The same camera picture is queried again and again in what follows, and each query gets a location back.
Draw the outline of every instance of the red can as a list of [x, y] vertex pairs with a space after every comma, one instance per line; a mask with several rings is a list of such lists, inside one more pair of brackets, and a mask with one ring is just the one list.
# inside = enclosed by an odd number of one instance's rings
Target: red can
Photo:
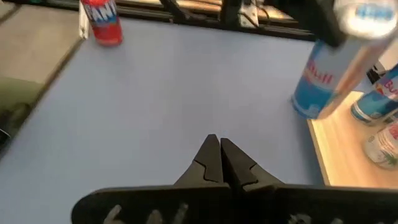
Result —
[[123, 41], [119, 16], [114, 0], [81, 0], [97, 42], [105, 46]]

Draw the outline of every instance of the blue table surface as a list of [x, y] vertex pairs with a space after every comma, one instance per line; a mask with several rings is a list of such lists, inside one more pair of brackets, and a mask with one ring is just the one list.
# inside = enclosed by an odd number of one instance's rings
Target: blue table surface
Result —
[[4, 152], [1, 223], [69, 223], [93, 190], [173, 184], [210, 133], [283, 182], [323, 184], [307, 123], [289, 101], [313, 43], [122, 26], [119, 47], [83, 43]]

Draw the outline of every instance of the dark object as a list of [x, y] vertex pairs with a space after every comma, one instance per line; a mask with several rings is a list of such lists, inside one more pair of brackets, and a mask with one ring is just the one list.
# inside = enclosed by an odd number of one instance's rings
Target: dark object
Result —
[[239, 10], [242, 0], [223, 0], [220, 21], [227, 26], [239, 26]]
[[375, 64], [372, 69], [367, 72], [368, 78], [371, 83], [377, 82], [383, 75], [386, 74], [386, 69], [382, 66], [380, 62]]
[[209, 135], [175, 185], [93, 192], [74, 206], [72, 223], [375, 224], [397, 221], [397, 206], [393, 190], [283, 184], [229, 139], [220, 147]]
[[290, 15], [332, 47], [338, 47], [345, 41], [346, 35], [340, 31], [333, 11], [334, 0], [268, 0], [264, 3]]
[[0, 129], [0, 148], [2, 148], [10, 138], [10, 135], [8, 135], [4, 130]]

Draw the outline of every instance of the silver can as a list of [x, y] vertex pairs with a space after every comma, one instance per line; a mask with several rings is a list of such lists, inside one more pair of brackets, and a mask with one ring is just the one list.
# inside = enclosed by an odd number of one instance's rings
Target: silver can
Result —
[[398, 122], [370, 136], [363, 144], [365, 154], [378, 166], [398, 169]]

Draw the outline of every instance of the wooden platform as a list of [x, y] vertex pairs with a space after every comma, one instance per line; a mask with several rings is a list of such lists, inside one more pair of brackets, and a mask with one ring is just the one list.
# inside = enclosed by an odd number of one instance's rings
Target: wooden platform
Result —
[[398, 189], [398, 170], [373, 164], [362, 142], [382, 126], [367, 127], [353, 118], [349, 108], [363, 93], [353, 91], [324, 120], [308, 120], [323, 179], [327, 185]]

